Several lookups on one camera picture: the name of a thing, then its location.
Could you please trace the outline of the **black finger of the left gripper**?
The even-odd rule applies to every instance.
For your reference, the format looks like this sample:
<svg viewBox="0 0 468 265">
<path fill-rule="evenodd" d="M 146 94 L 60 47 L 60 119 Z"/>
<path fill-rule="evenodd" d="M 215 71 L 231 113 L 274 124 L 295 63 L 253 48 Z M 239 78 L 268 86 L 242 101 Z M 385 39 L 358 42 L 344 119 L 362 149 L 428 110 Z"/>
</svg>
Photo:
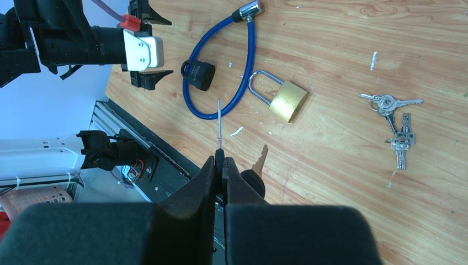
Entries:
<svg viewBox="0 0 468 265">
<path fill-rule="evenodd" d="M 160 16 L 149 4 L 149 0 L 129 0 L 129 14 L 141 19 L 144 23 L 172 25 L 168 19 Z"/>
<path fill-rule="evenodd" d="M 156 84 L 165 76 L 173 73 L 173 70 L 160 70 L 150 72 L 130 71 L 131 84 L 137 88 L 149 91 L 156 89 Z"/>
</svg>

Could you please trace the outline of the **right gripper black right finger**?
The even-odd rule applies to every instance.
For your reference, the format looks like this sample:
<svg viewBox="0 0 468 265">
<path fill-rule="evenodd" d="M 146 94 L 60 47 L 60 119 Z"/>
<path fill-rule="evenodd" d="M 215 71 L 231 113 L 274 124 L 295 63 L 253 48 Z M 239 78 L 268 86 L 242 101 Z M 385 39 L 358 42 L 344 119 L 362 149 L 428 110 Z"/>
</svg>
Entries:
<svg viewBox="0 0 468 265">
<path fill-rule="evenodd" d="M 340 205 L 271 205 L 223 165 L 227 264 L 382 264 L 371 228 Z"/>
</svg>

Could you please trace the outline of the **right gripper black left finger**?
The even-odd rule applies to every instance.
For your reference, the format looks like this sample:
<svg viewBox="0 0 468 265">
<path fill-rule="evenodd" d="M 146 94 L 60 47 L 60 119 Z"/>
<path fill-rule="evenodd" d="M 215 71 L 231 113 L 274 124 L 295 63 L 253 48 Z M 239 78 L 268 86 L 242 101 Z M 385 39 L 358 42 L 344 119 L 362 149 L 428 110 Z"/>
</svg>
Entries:
<svg viewBox="0 0 468 265">
<path fill-rule="evenodd" d="M 142 264 L 212 264 L 216 193 L 210 156 L 186 185 L 155 204 Z"/>
</svg>

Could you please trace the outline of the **small black padlock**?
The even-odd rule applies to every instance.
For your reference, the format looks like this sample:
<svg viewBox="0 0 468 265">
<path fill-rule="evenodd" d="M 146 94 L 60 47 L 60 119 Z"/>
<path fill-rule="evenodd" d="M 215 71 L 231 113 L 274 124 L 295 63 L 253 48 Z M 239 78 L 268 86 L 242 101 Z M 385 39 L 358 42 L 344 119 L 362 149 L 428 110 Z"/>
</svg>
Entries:
<svg viewBox="0 0 468 265">
<path fill-rule="evenodd" d="M 201 91 L 210 88 L 215 71 L 215 65 L 198 60 L 186 60 L 180 68 L 183 79 Z"/>
</svg>

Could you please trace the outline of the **black head key pair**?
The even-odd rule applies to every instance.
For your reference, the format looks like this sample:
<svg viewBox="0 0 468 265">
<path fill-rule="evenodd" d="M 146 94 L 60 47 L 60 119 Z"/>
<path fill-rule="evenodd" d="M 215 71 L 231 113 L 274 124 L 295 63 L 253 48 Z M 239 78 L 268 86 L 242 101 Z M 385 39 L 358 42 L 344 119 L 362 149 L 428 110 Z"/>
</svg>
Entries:
<svg viewBox="0 0 468 265">
<path fill-rule="evenodd" d="M 222 115 L 221 115 L 221 99 L 217 100 L 217 138 L 218 149 L 215 151 L 215 176 L 222 179 L 222 166 L 225 160 L 224 150 L 222 148 Z M 265 198 L 266 188 L 262 180 L 262 170 L 268 154 L 268 145 L 264 145 L 261 155 L 251 169 L 247 169 L 240 173 L 241 177 L 253 188 L 262 198 Z"/>
</svg>

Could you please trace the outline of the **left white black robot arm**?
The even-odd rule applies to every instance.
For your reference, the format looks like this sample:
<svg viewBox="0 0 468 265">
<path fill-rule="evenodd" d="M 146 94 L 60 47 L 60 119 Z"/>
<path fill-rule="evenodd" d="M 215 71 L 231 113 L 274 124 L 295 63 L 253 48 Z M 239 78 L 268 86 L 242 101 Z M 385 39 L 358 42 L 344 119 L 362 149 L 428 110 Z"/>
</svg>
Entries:
<svg viewBox="0 0 468 265">
<path fill-rule="evenodd" d="M 131 84 L 153 90 L 170 74 L 164 70 L 163 41 L 153 36 L 154 24 L 170 25 L 148 1 L 130 1 L 127 13 L 119 14 L 96 1 L 118 25 L 90 25 L 81 1 L 15 1 L 1 15 L 1 86 L 45 66 L 66 79 L 85 65 L 120 65 Z M 116 166 L 151 171 L 157 159 L 136 140 L 100 130 L 36 139 L 1 141 L 1 185 L 19 188 L 34 178 L 72 178 L 83 169 L 106 171 Z"/>
</svg>

